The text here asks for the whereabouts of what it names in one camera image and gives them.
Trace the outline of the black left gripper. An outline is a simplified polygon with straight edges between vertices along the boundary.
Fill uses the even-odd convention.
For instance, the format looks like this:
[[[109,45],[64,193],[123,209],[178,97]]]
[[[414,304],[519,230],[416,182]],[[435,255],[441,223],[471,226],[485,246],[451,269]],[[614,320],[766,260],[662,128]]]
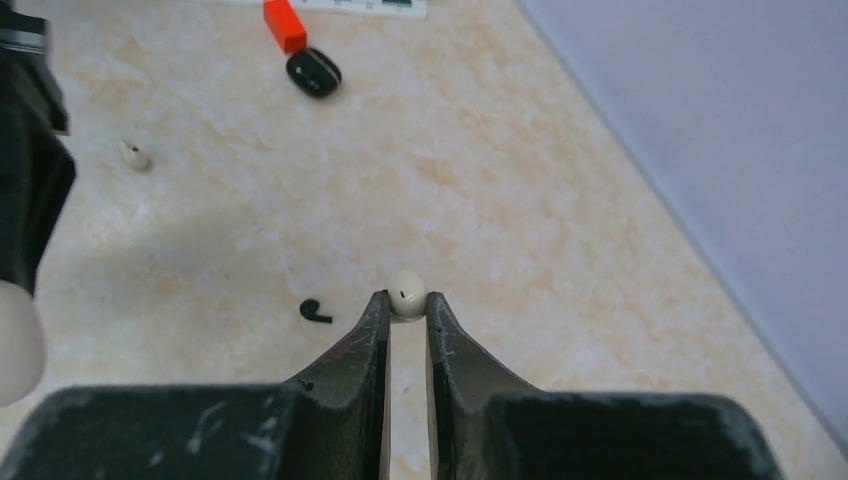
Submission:
[[[29,294],[76,178],[49,22],[1,3],[1,280]]]

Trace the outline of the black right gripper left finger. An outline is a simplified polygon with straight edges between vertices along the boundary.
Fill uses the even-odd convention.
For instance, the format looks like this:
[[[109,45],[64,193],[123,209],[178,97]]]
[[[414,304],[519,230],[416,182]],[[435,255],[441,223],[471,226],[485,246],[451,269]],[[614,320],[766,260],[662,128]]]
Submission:
[[[48,396],[5,479],[384,479],[390,302],[313,363],[265,384],[79,386]]]

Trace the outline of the black earbud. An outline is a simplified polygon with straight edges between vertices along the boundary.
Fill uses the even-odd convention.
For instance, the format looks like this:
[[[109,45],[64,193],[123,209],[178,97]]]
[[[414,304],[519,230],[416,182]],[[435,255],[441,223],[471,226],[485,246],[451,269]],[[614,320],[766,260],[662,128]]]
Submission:
[[[308,298],[299,305],[301,317],[307,321],[323,324],[332,324],[333,317],[320,312],[321,303],[314,298]]]

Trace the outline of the white earbud charging case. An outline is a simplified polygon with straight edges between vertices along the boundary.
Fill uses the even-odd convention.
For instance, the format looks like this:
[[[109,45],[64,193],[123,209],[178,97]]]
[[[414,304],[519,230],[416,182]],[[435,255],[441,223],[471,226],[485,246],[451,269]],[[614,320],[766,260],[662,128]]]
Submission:
[[[16,403],[40,383],[46,343],[33,297],[22,287],[1,282],[1,406]]]

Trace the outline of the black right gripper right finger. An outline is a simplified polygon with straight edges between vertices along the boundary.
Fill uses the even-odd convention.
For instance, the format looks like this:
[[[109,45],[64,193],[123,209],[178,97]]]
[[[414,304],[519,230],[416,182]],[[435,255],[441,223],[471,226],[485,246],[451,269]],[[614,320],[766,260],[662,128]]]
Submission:
[[[721,395],[546,391],[426,301],[435,479],[779,479],[759,424]]]

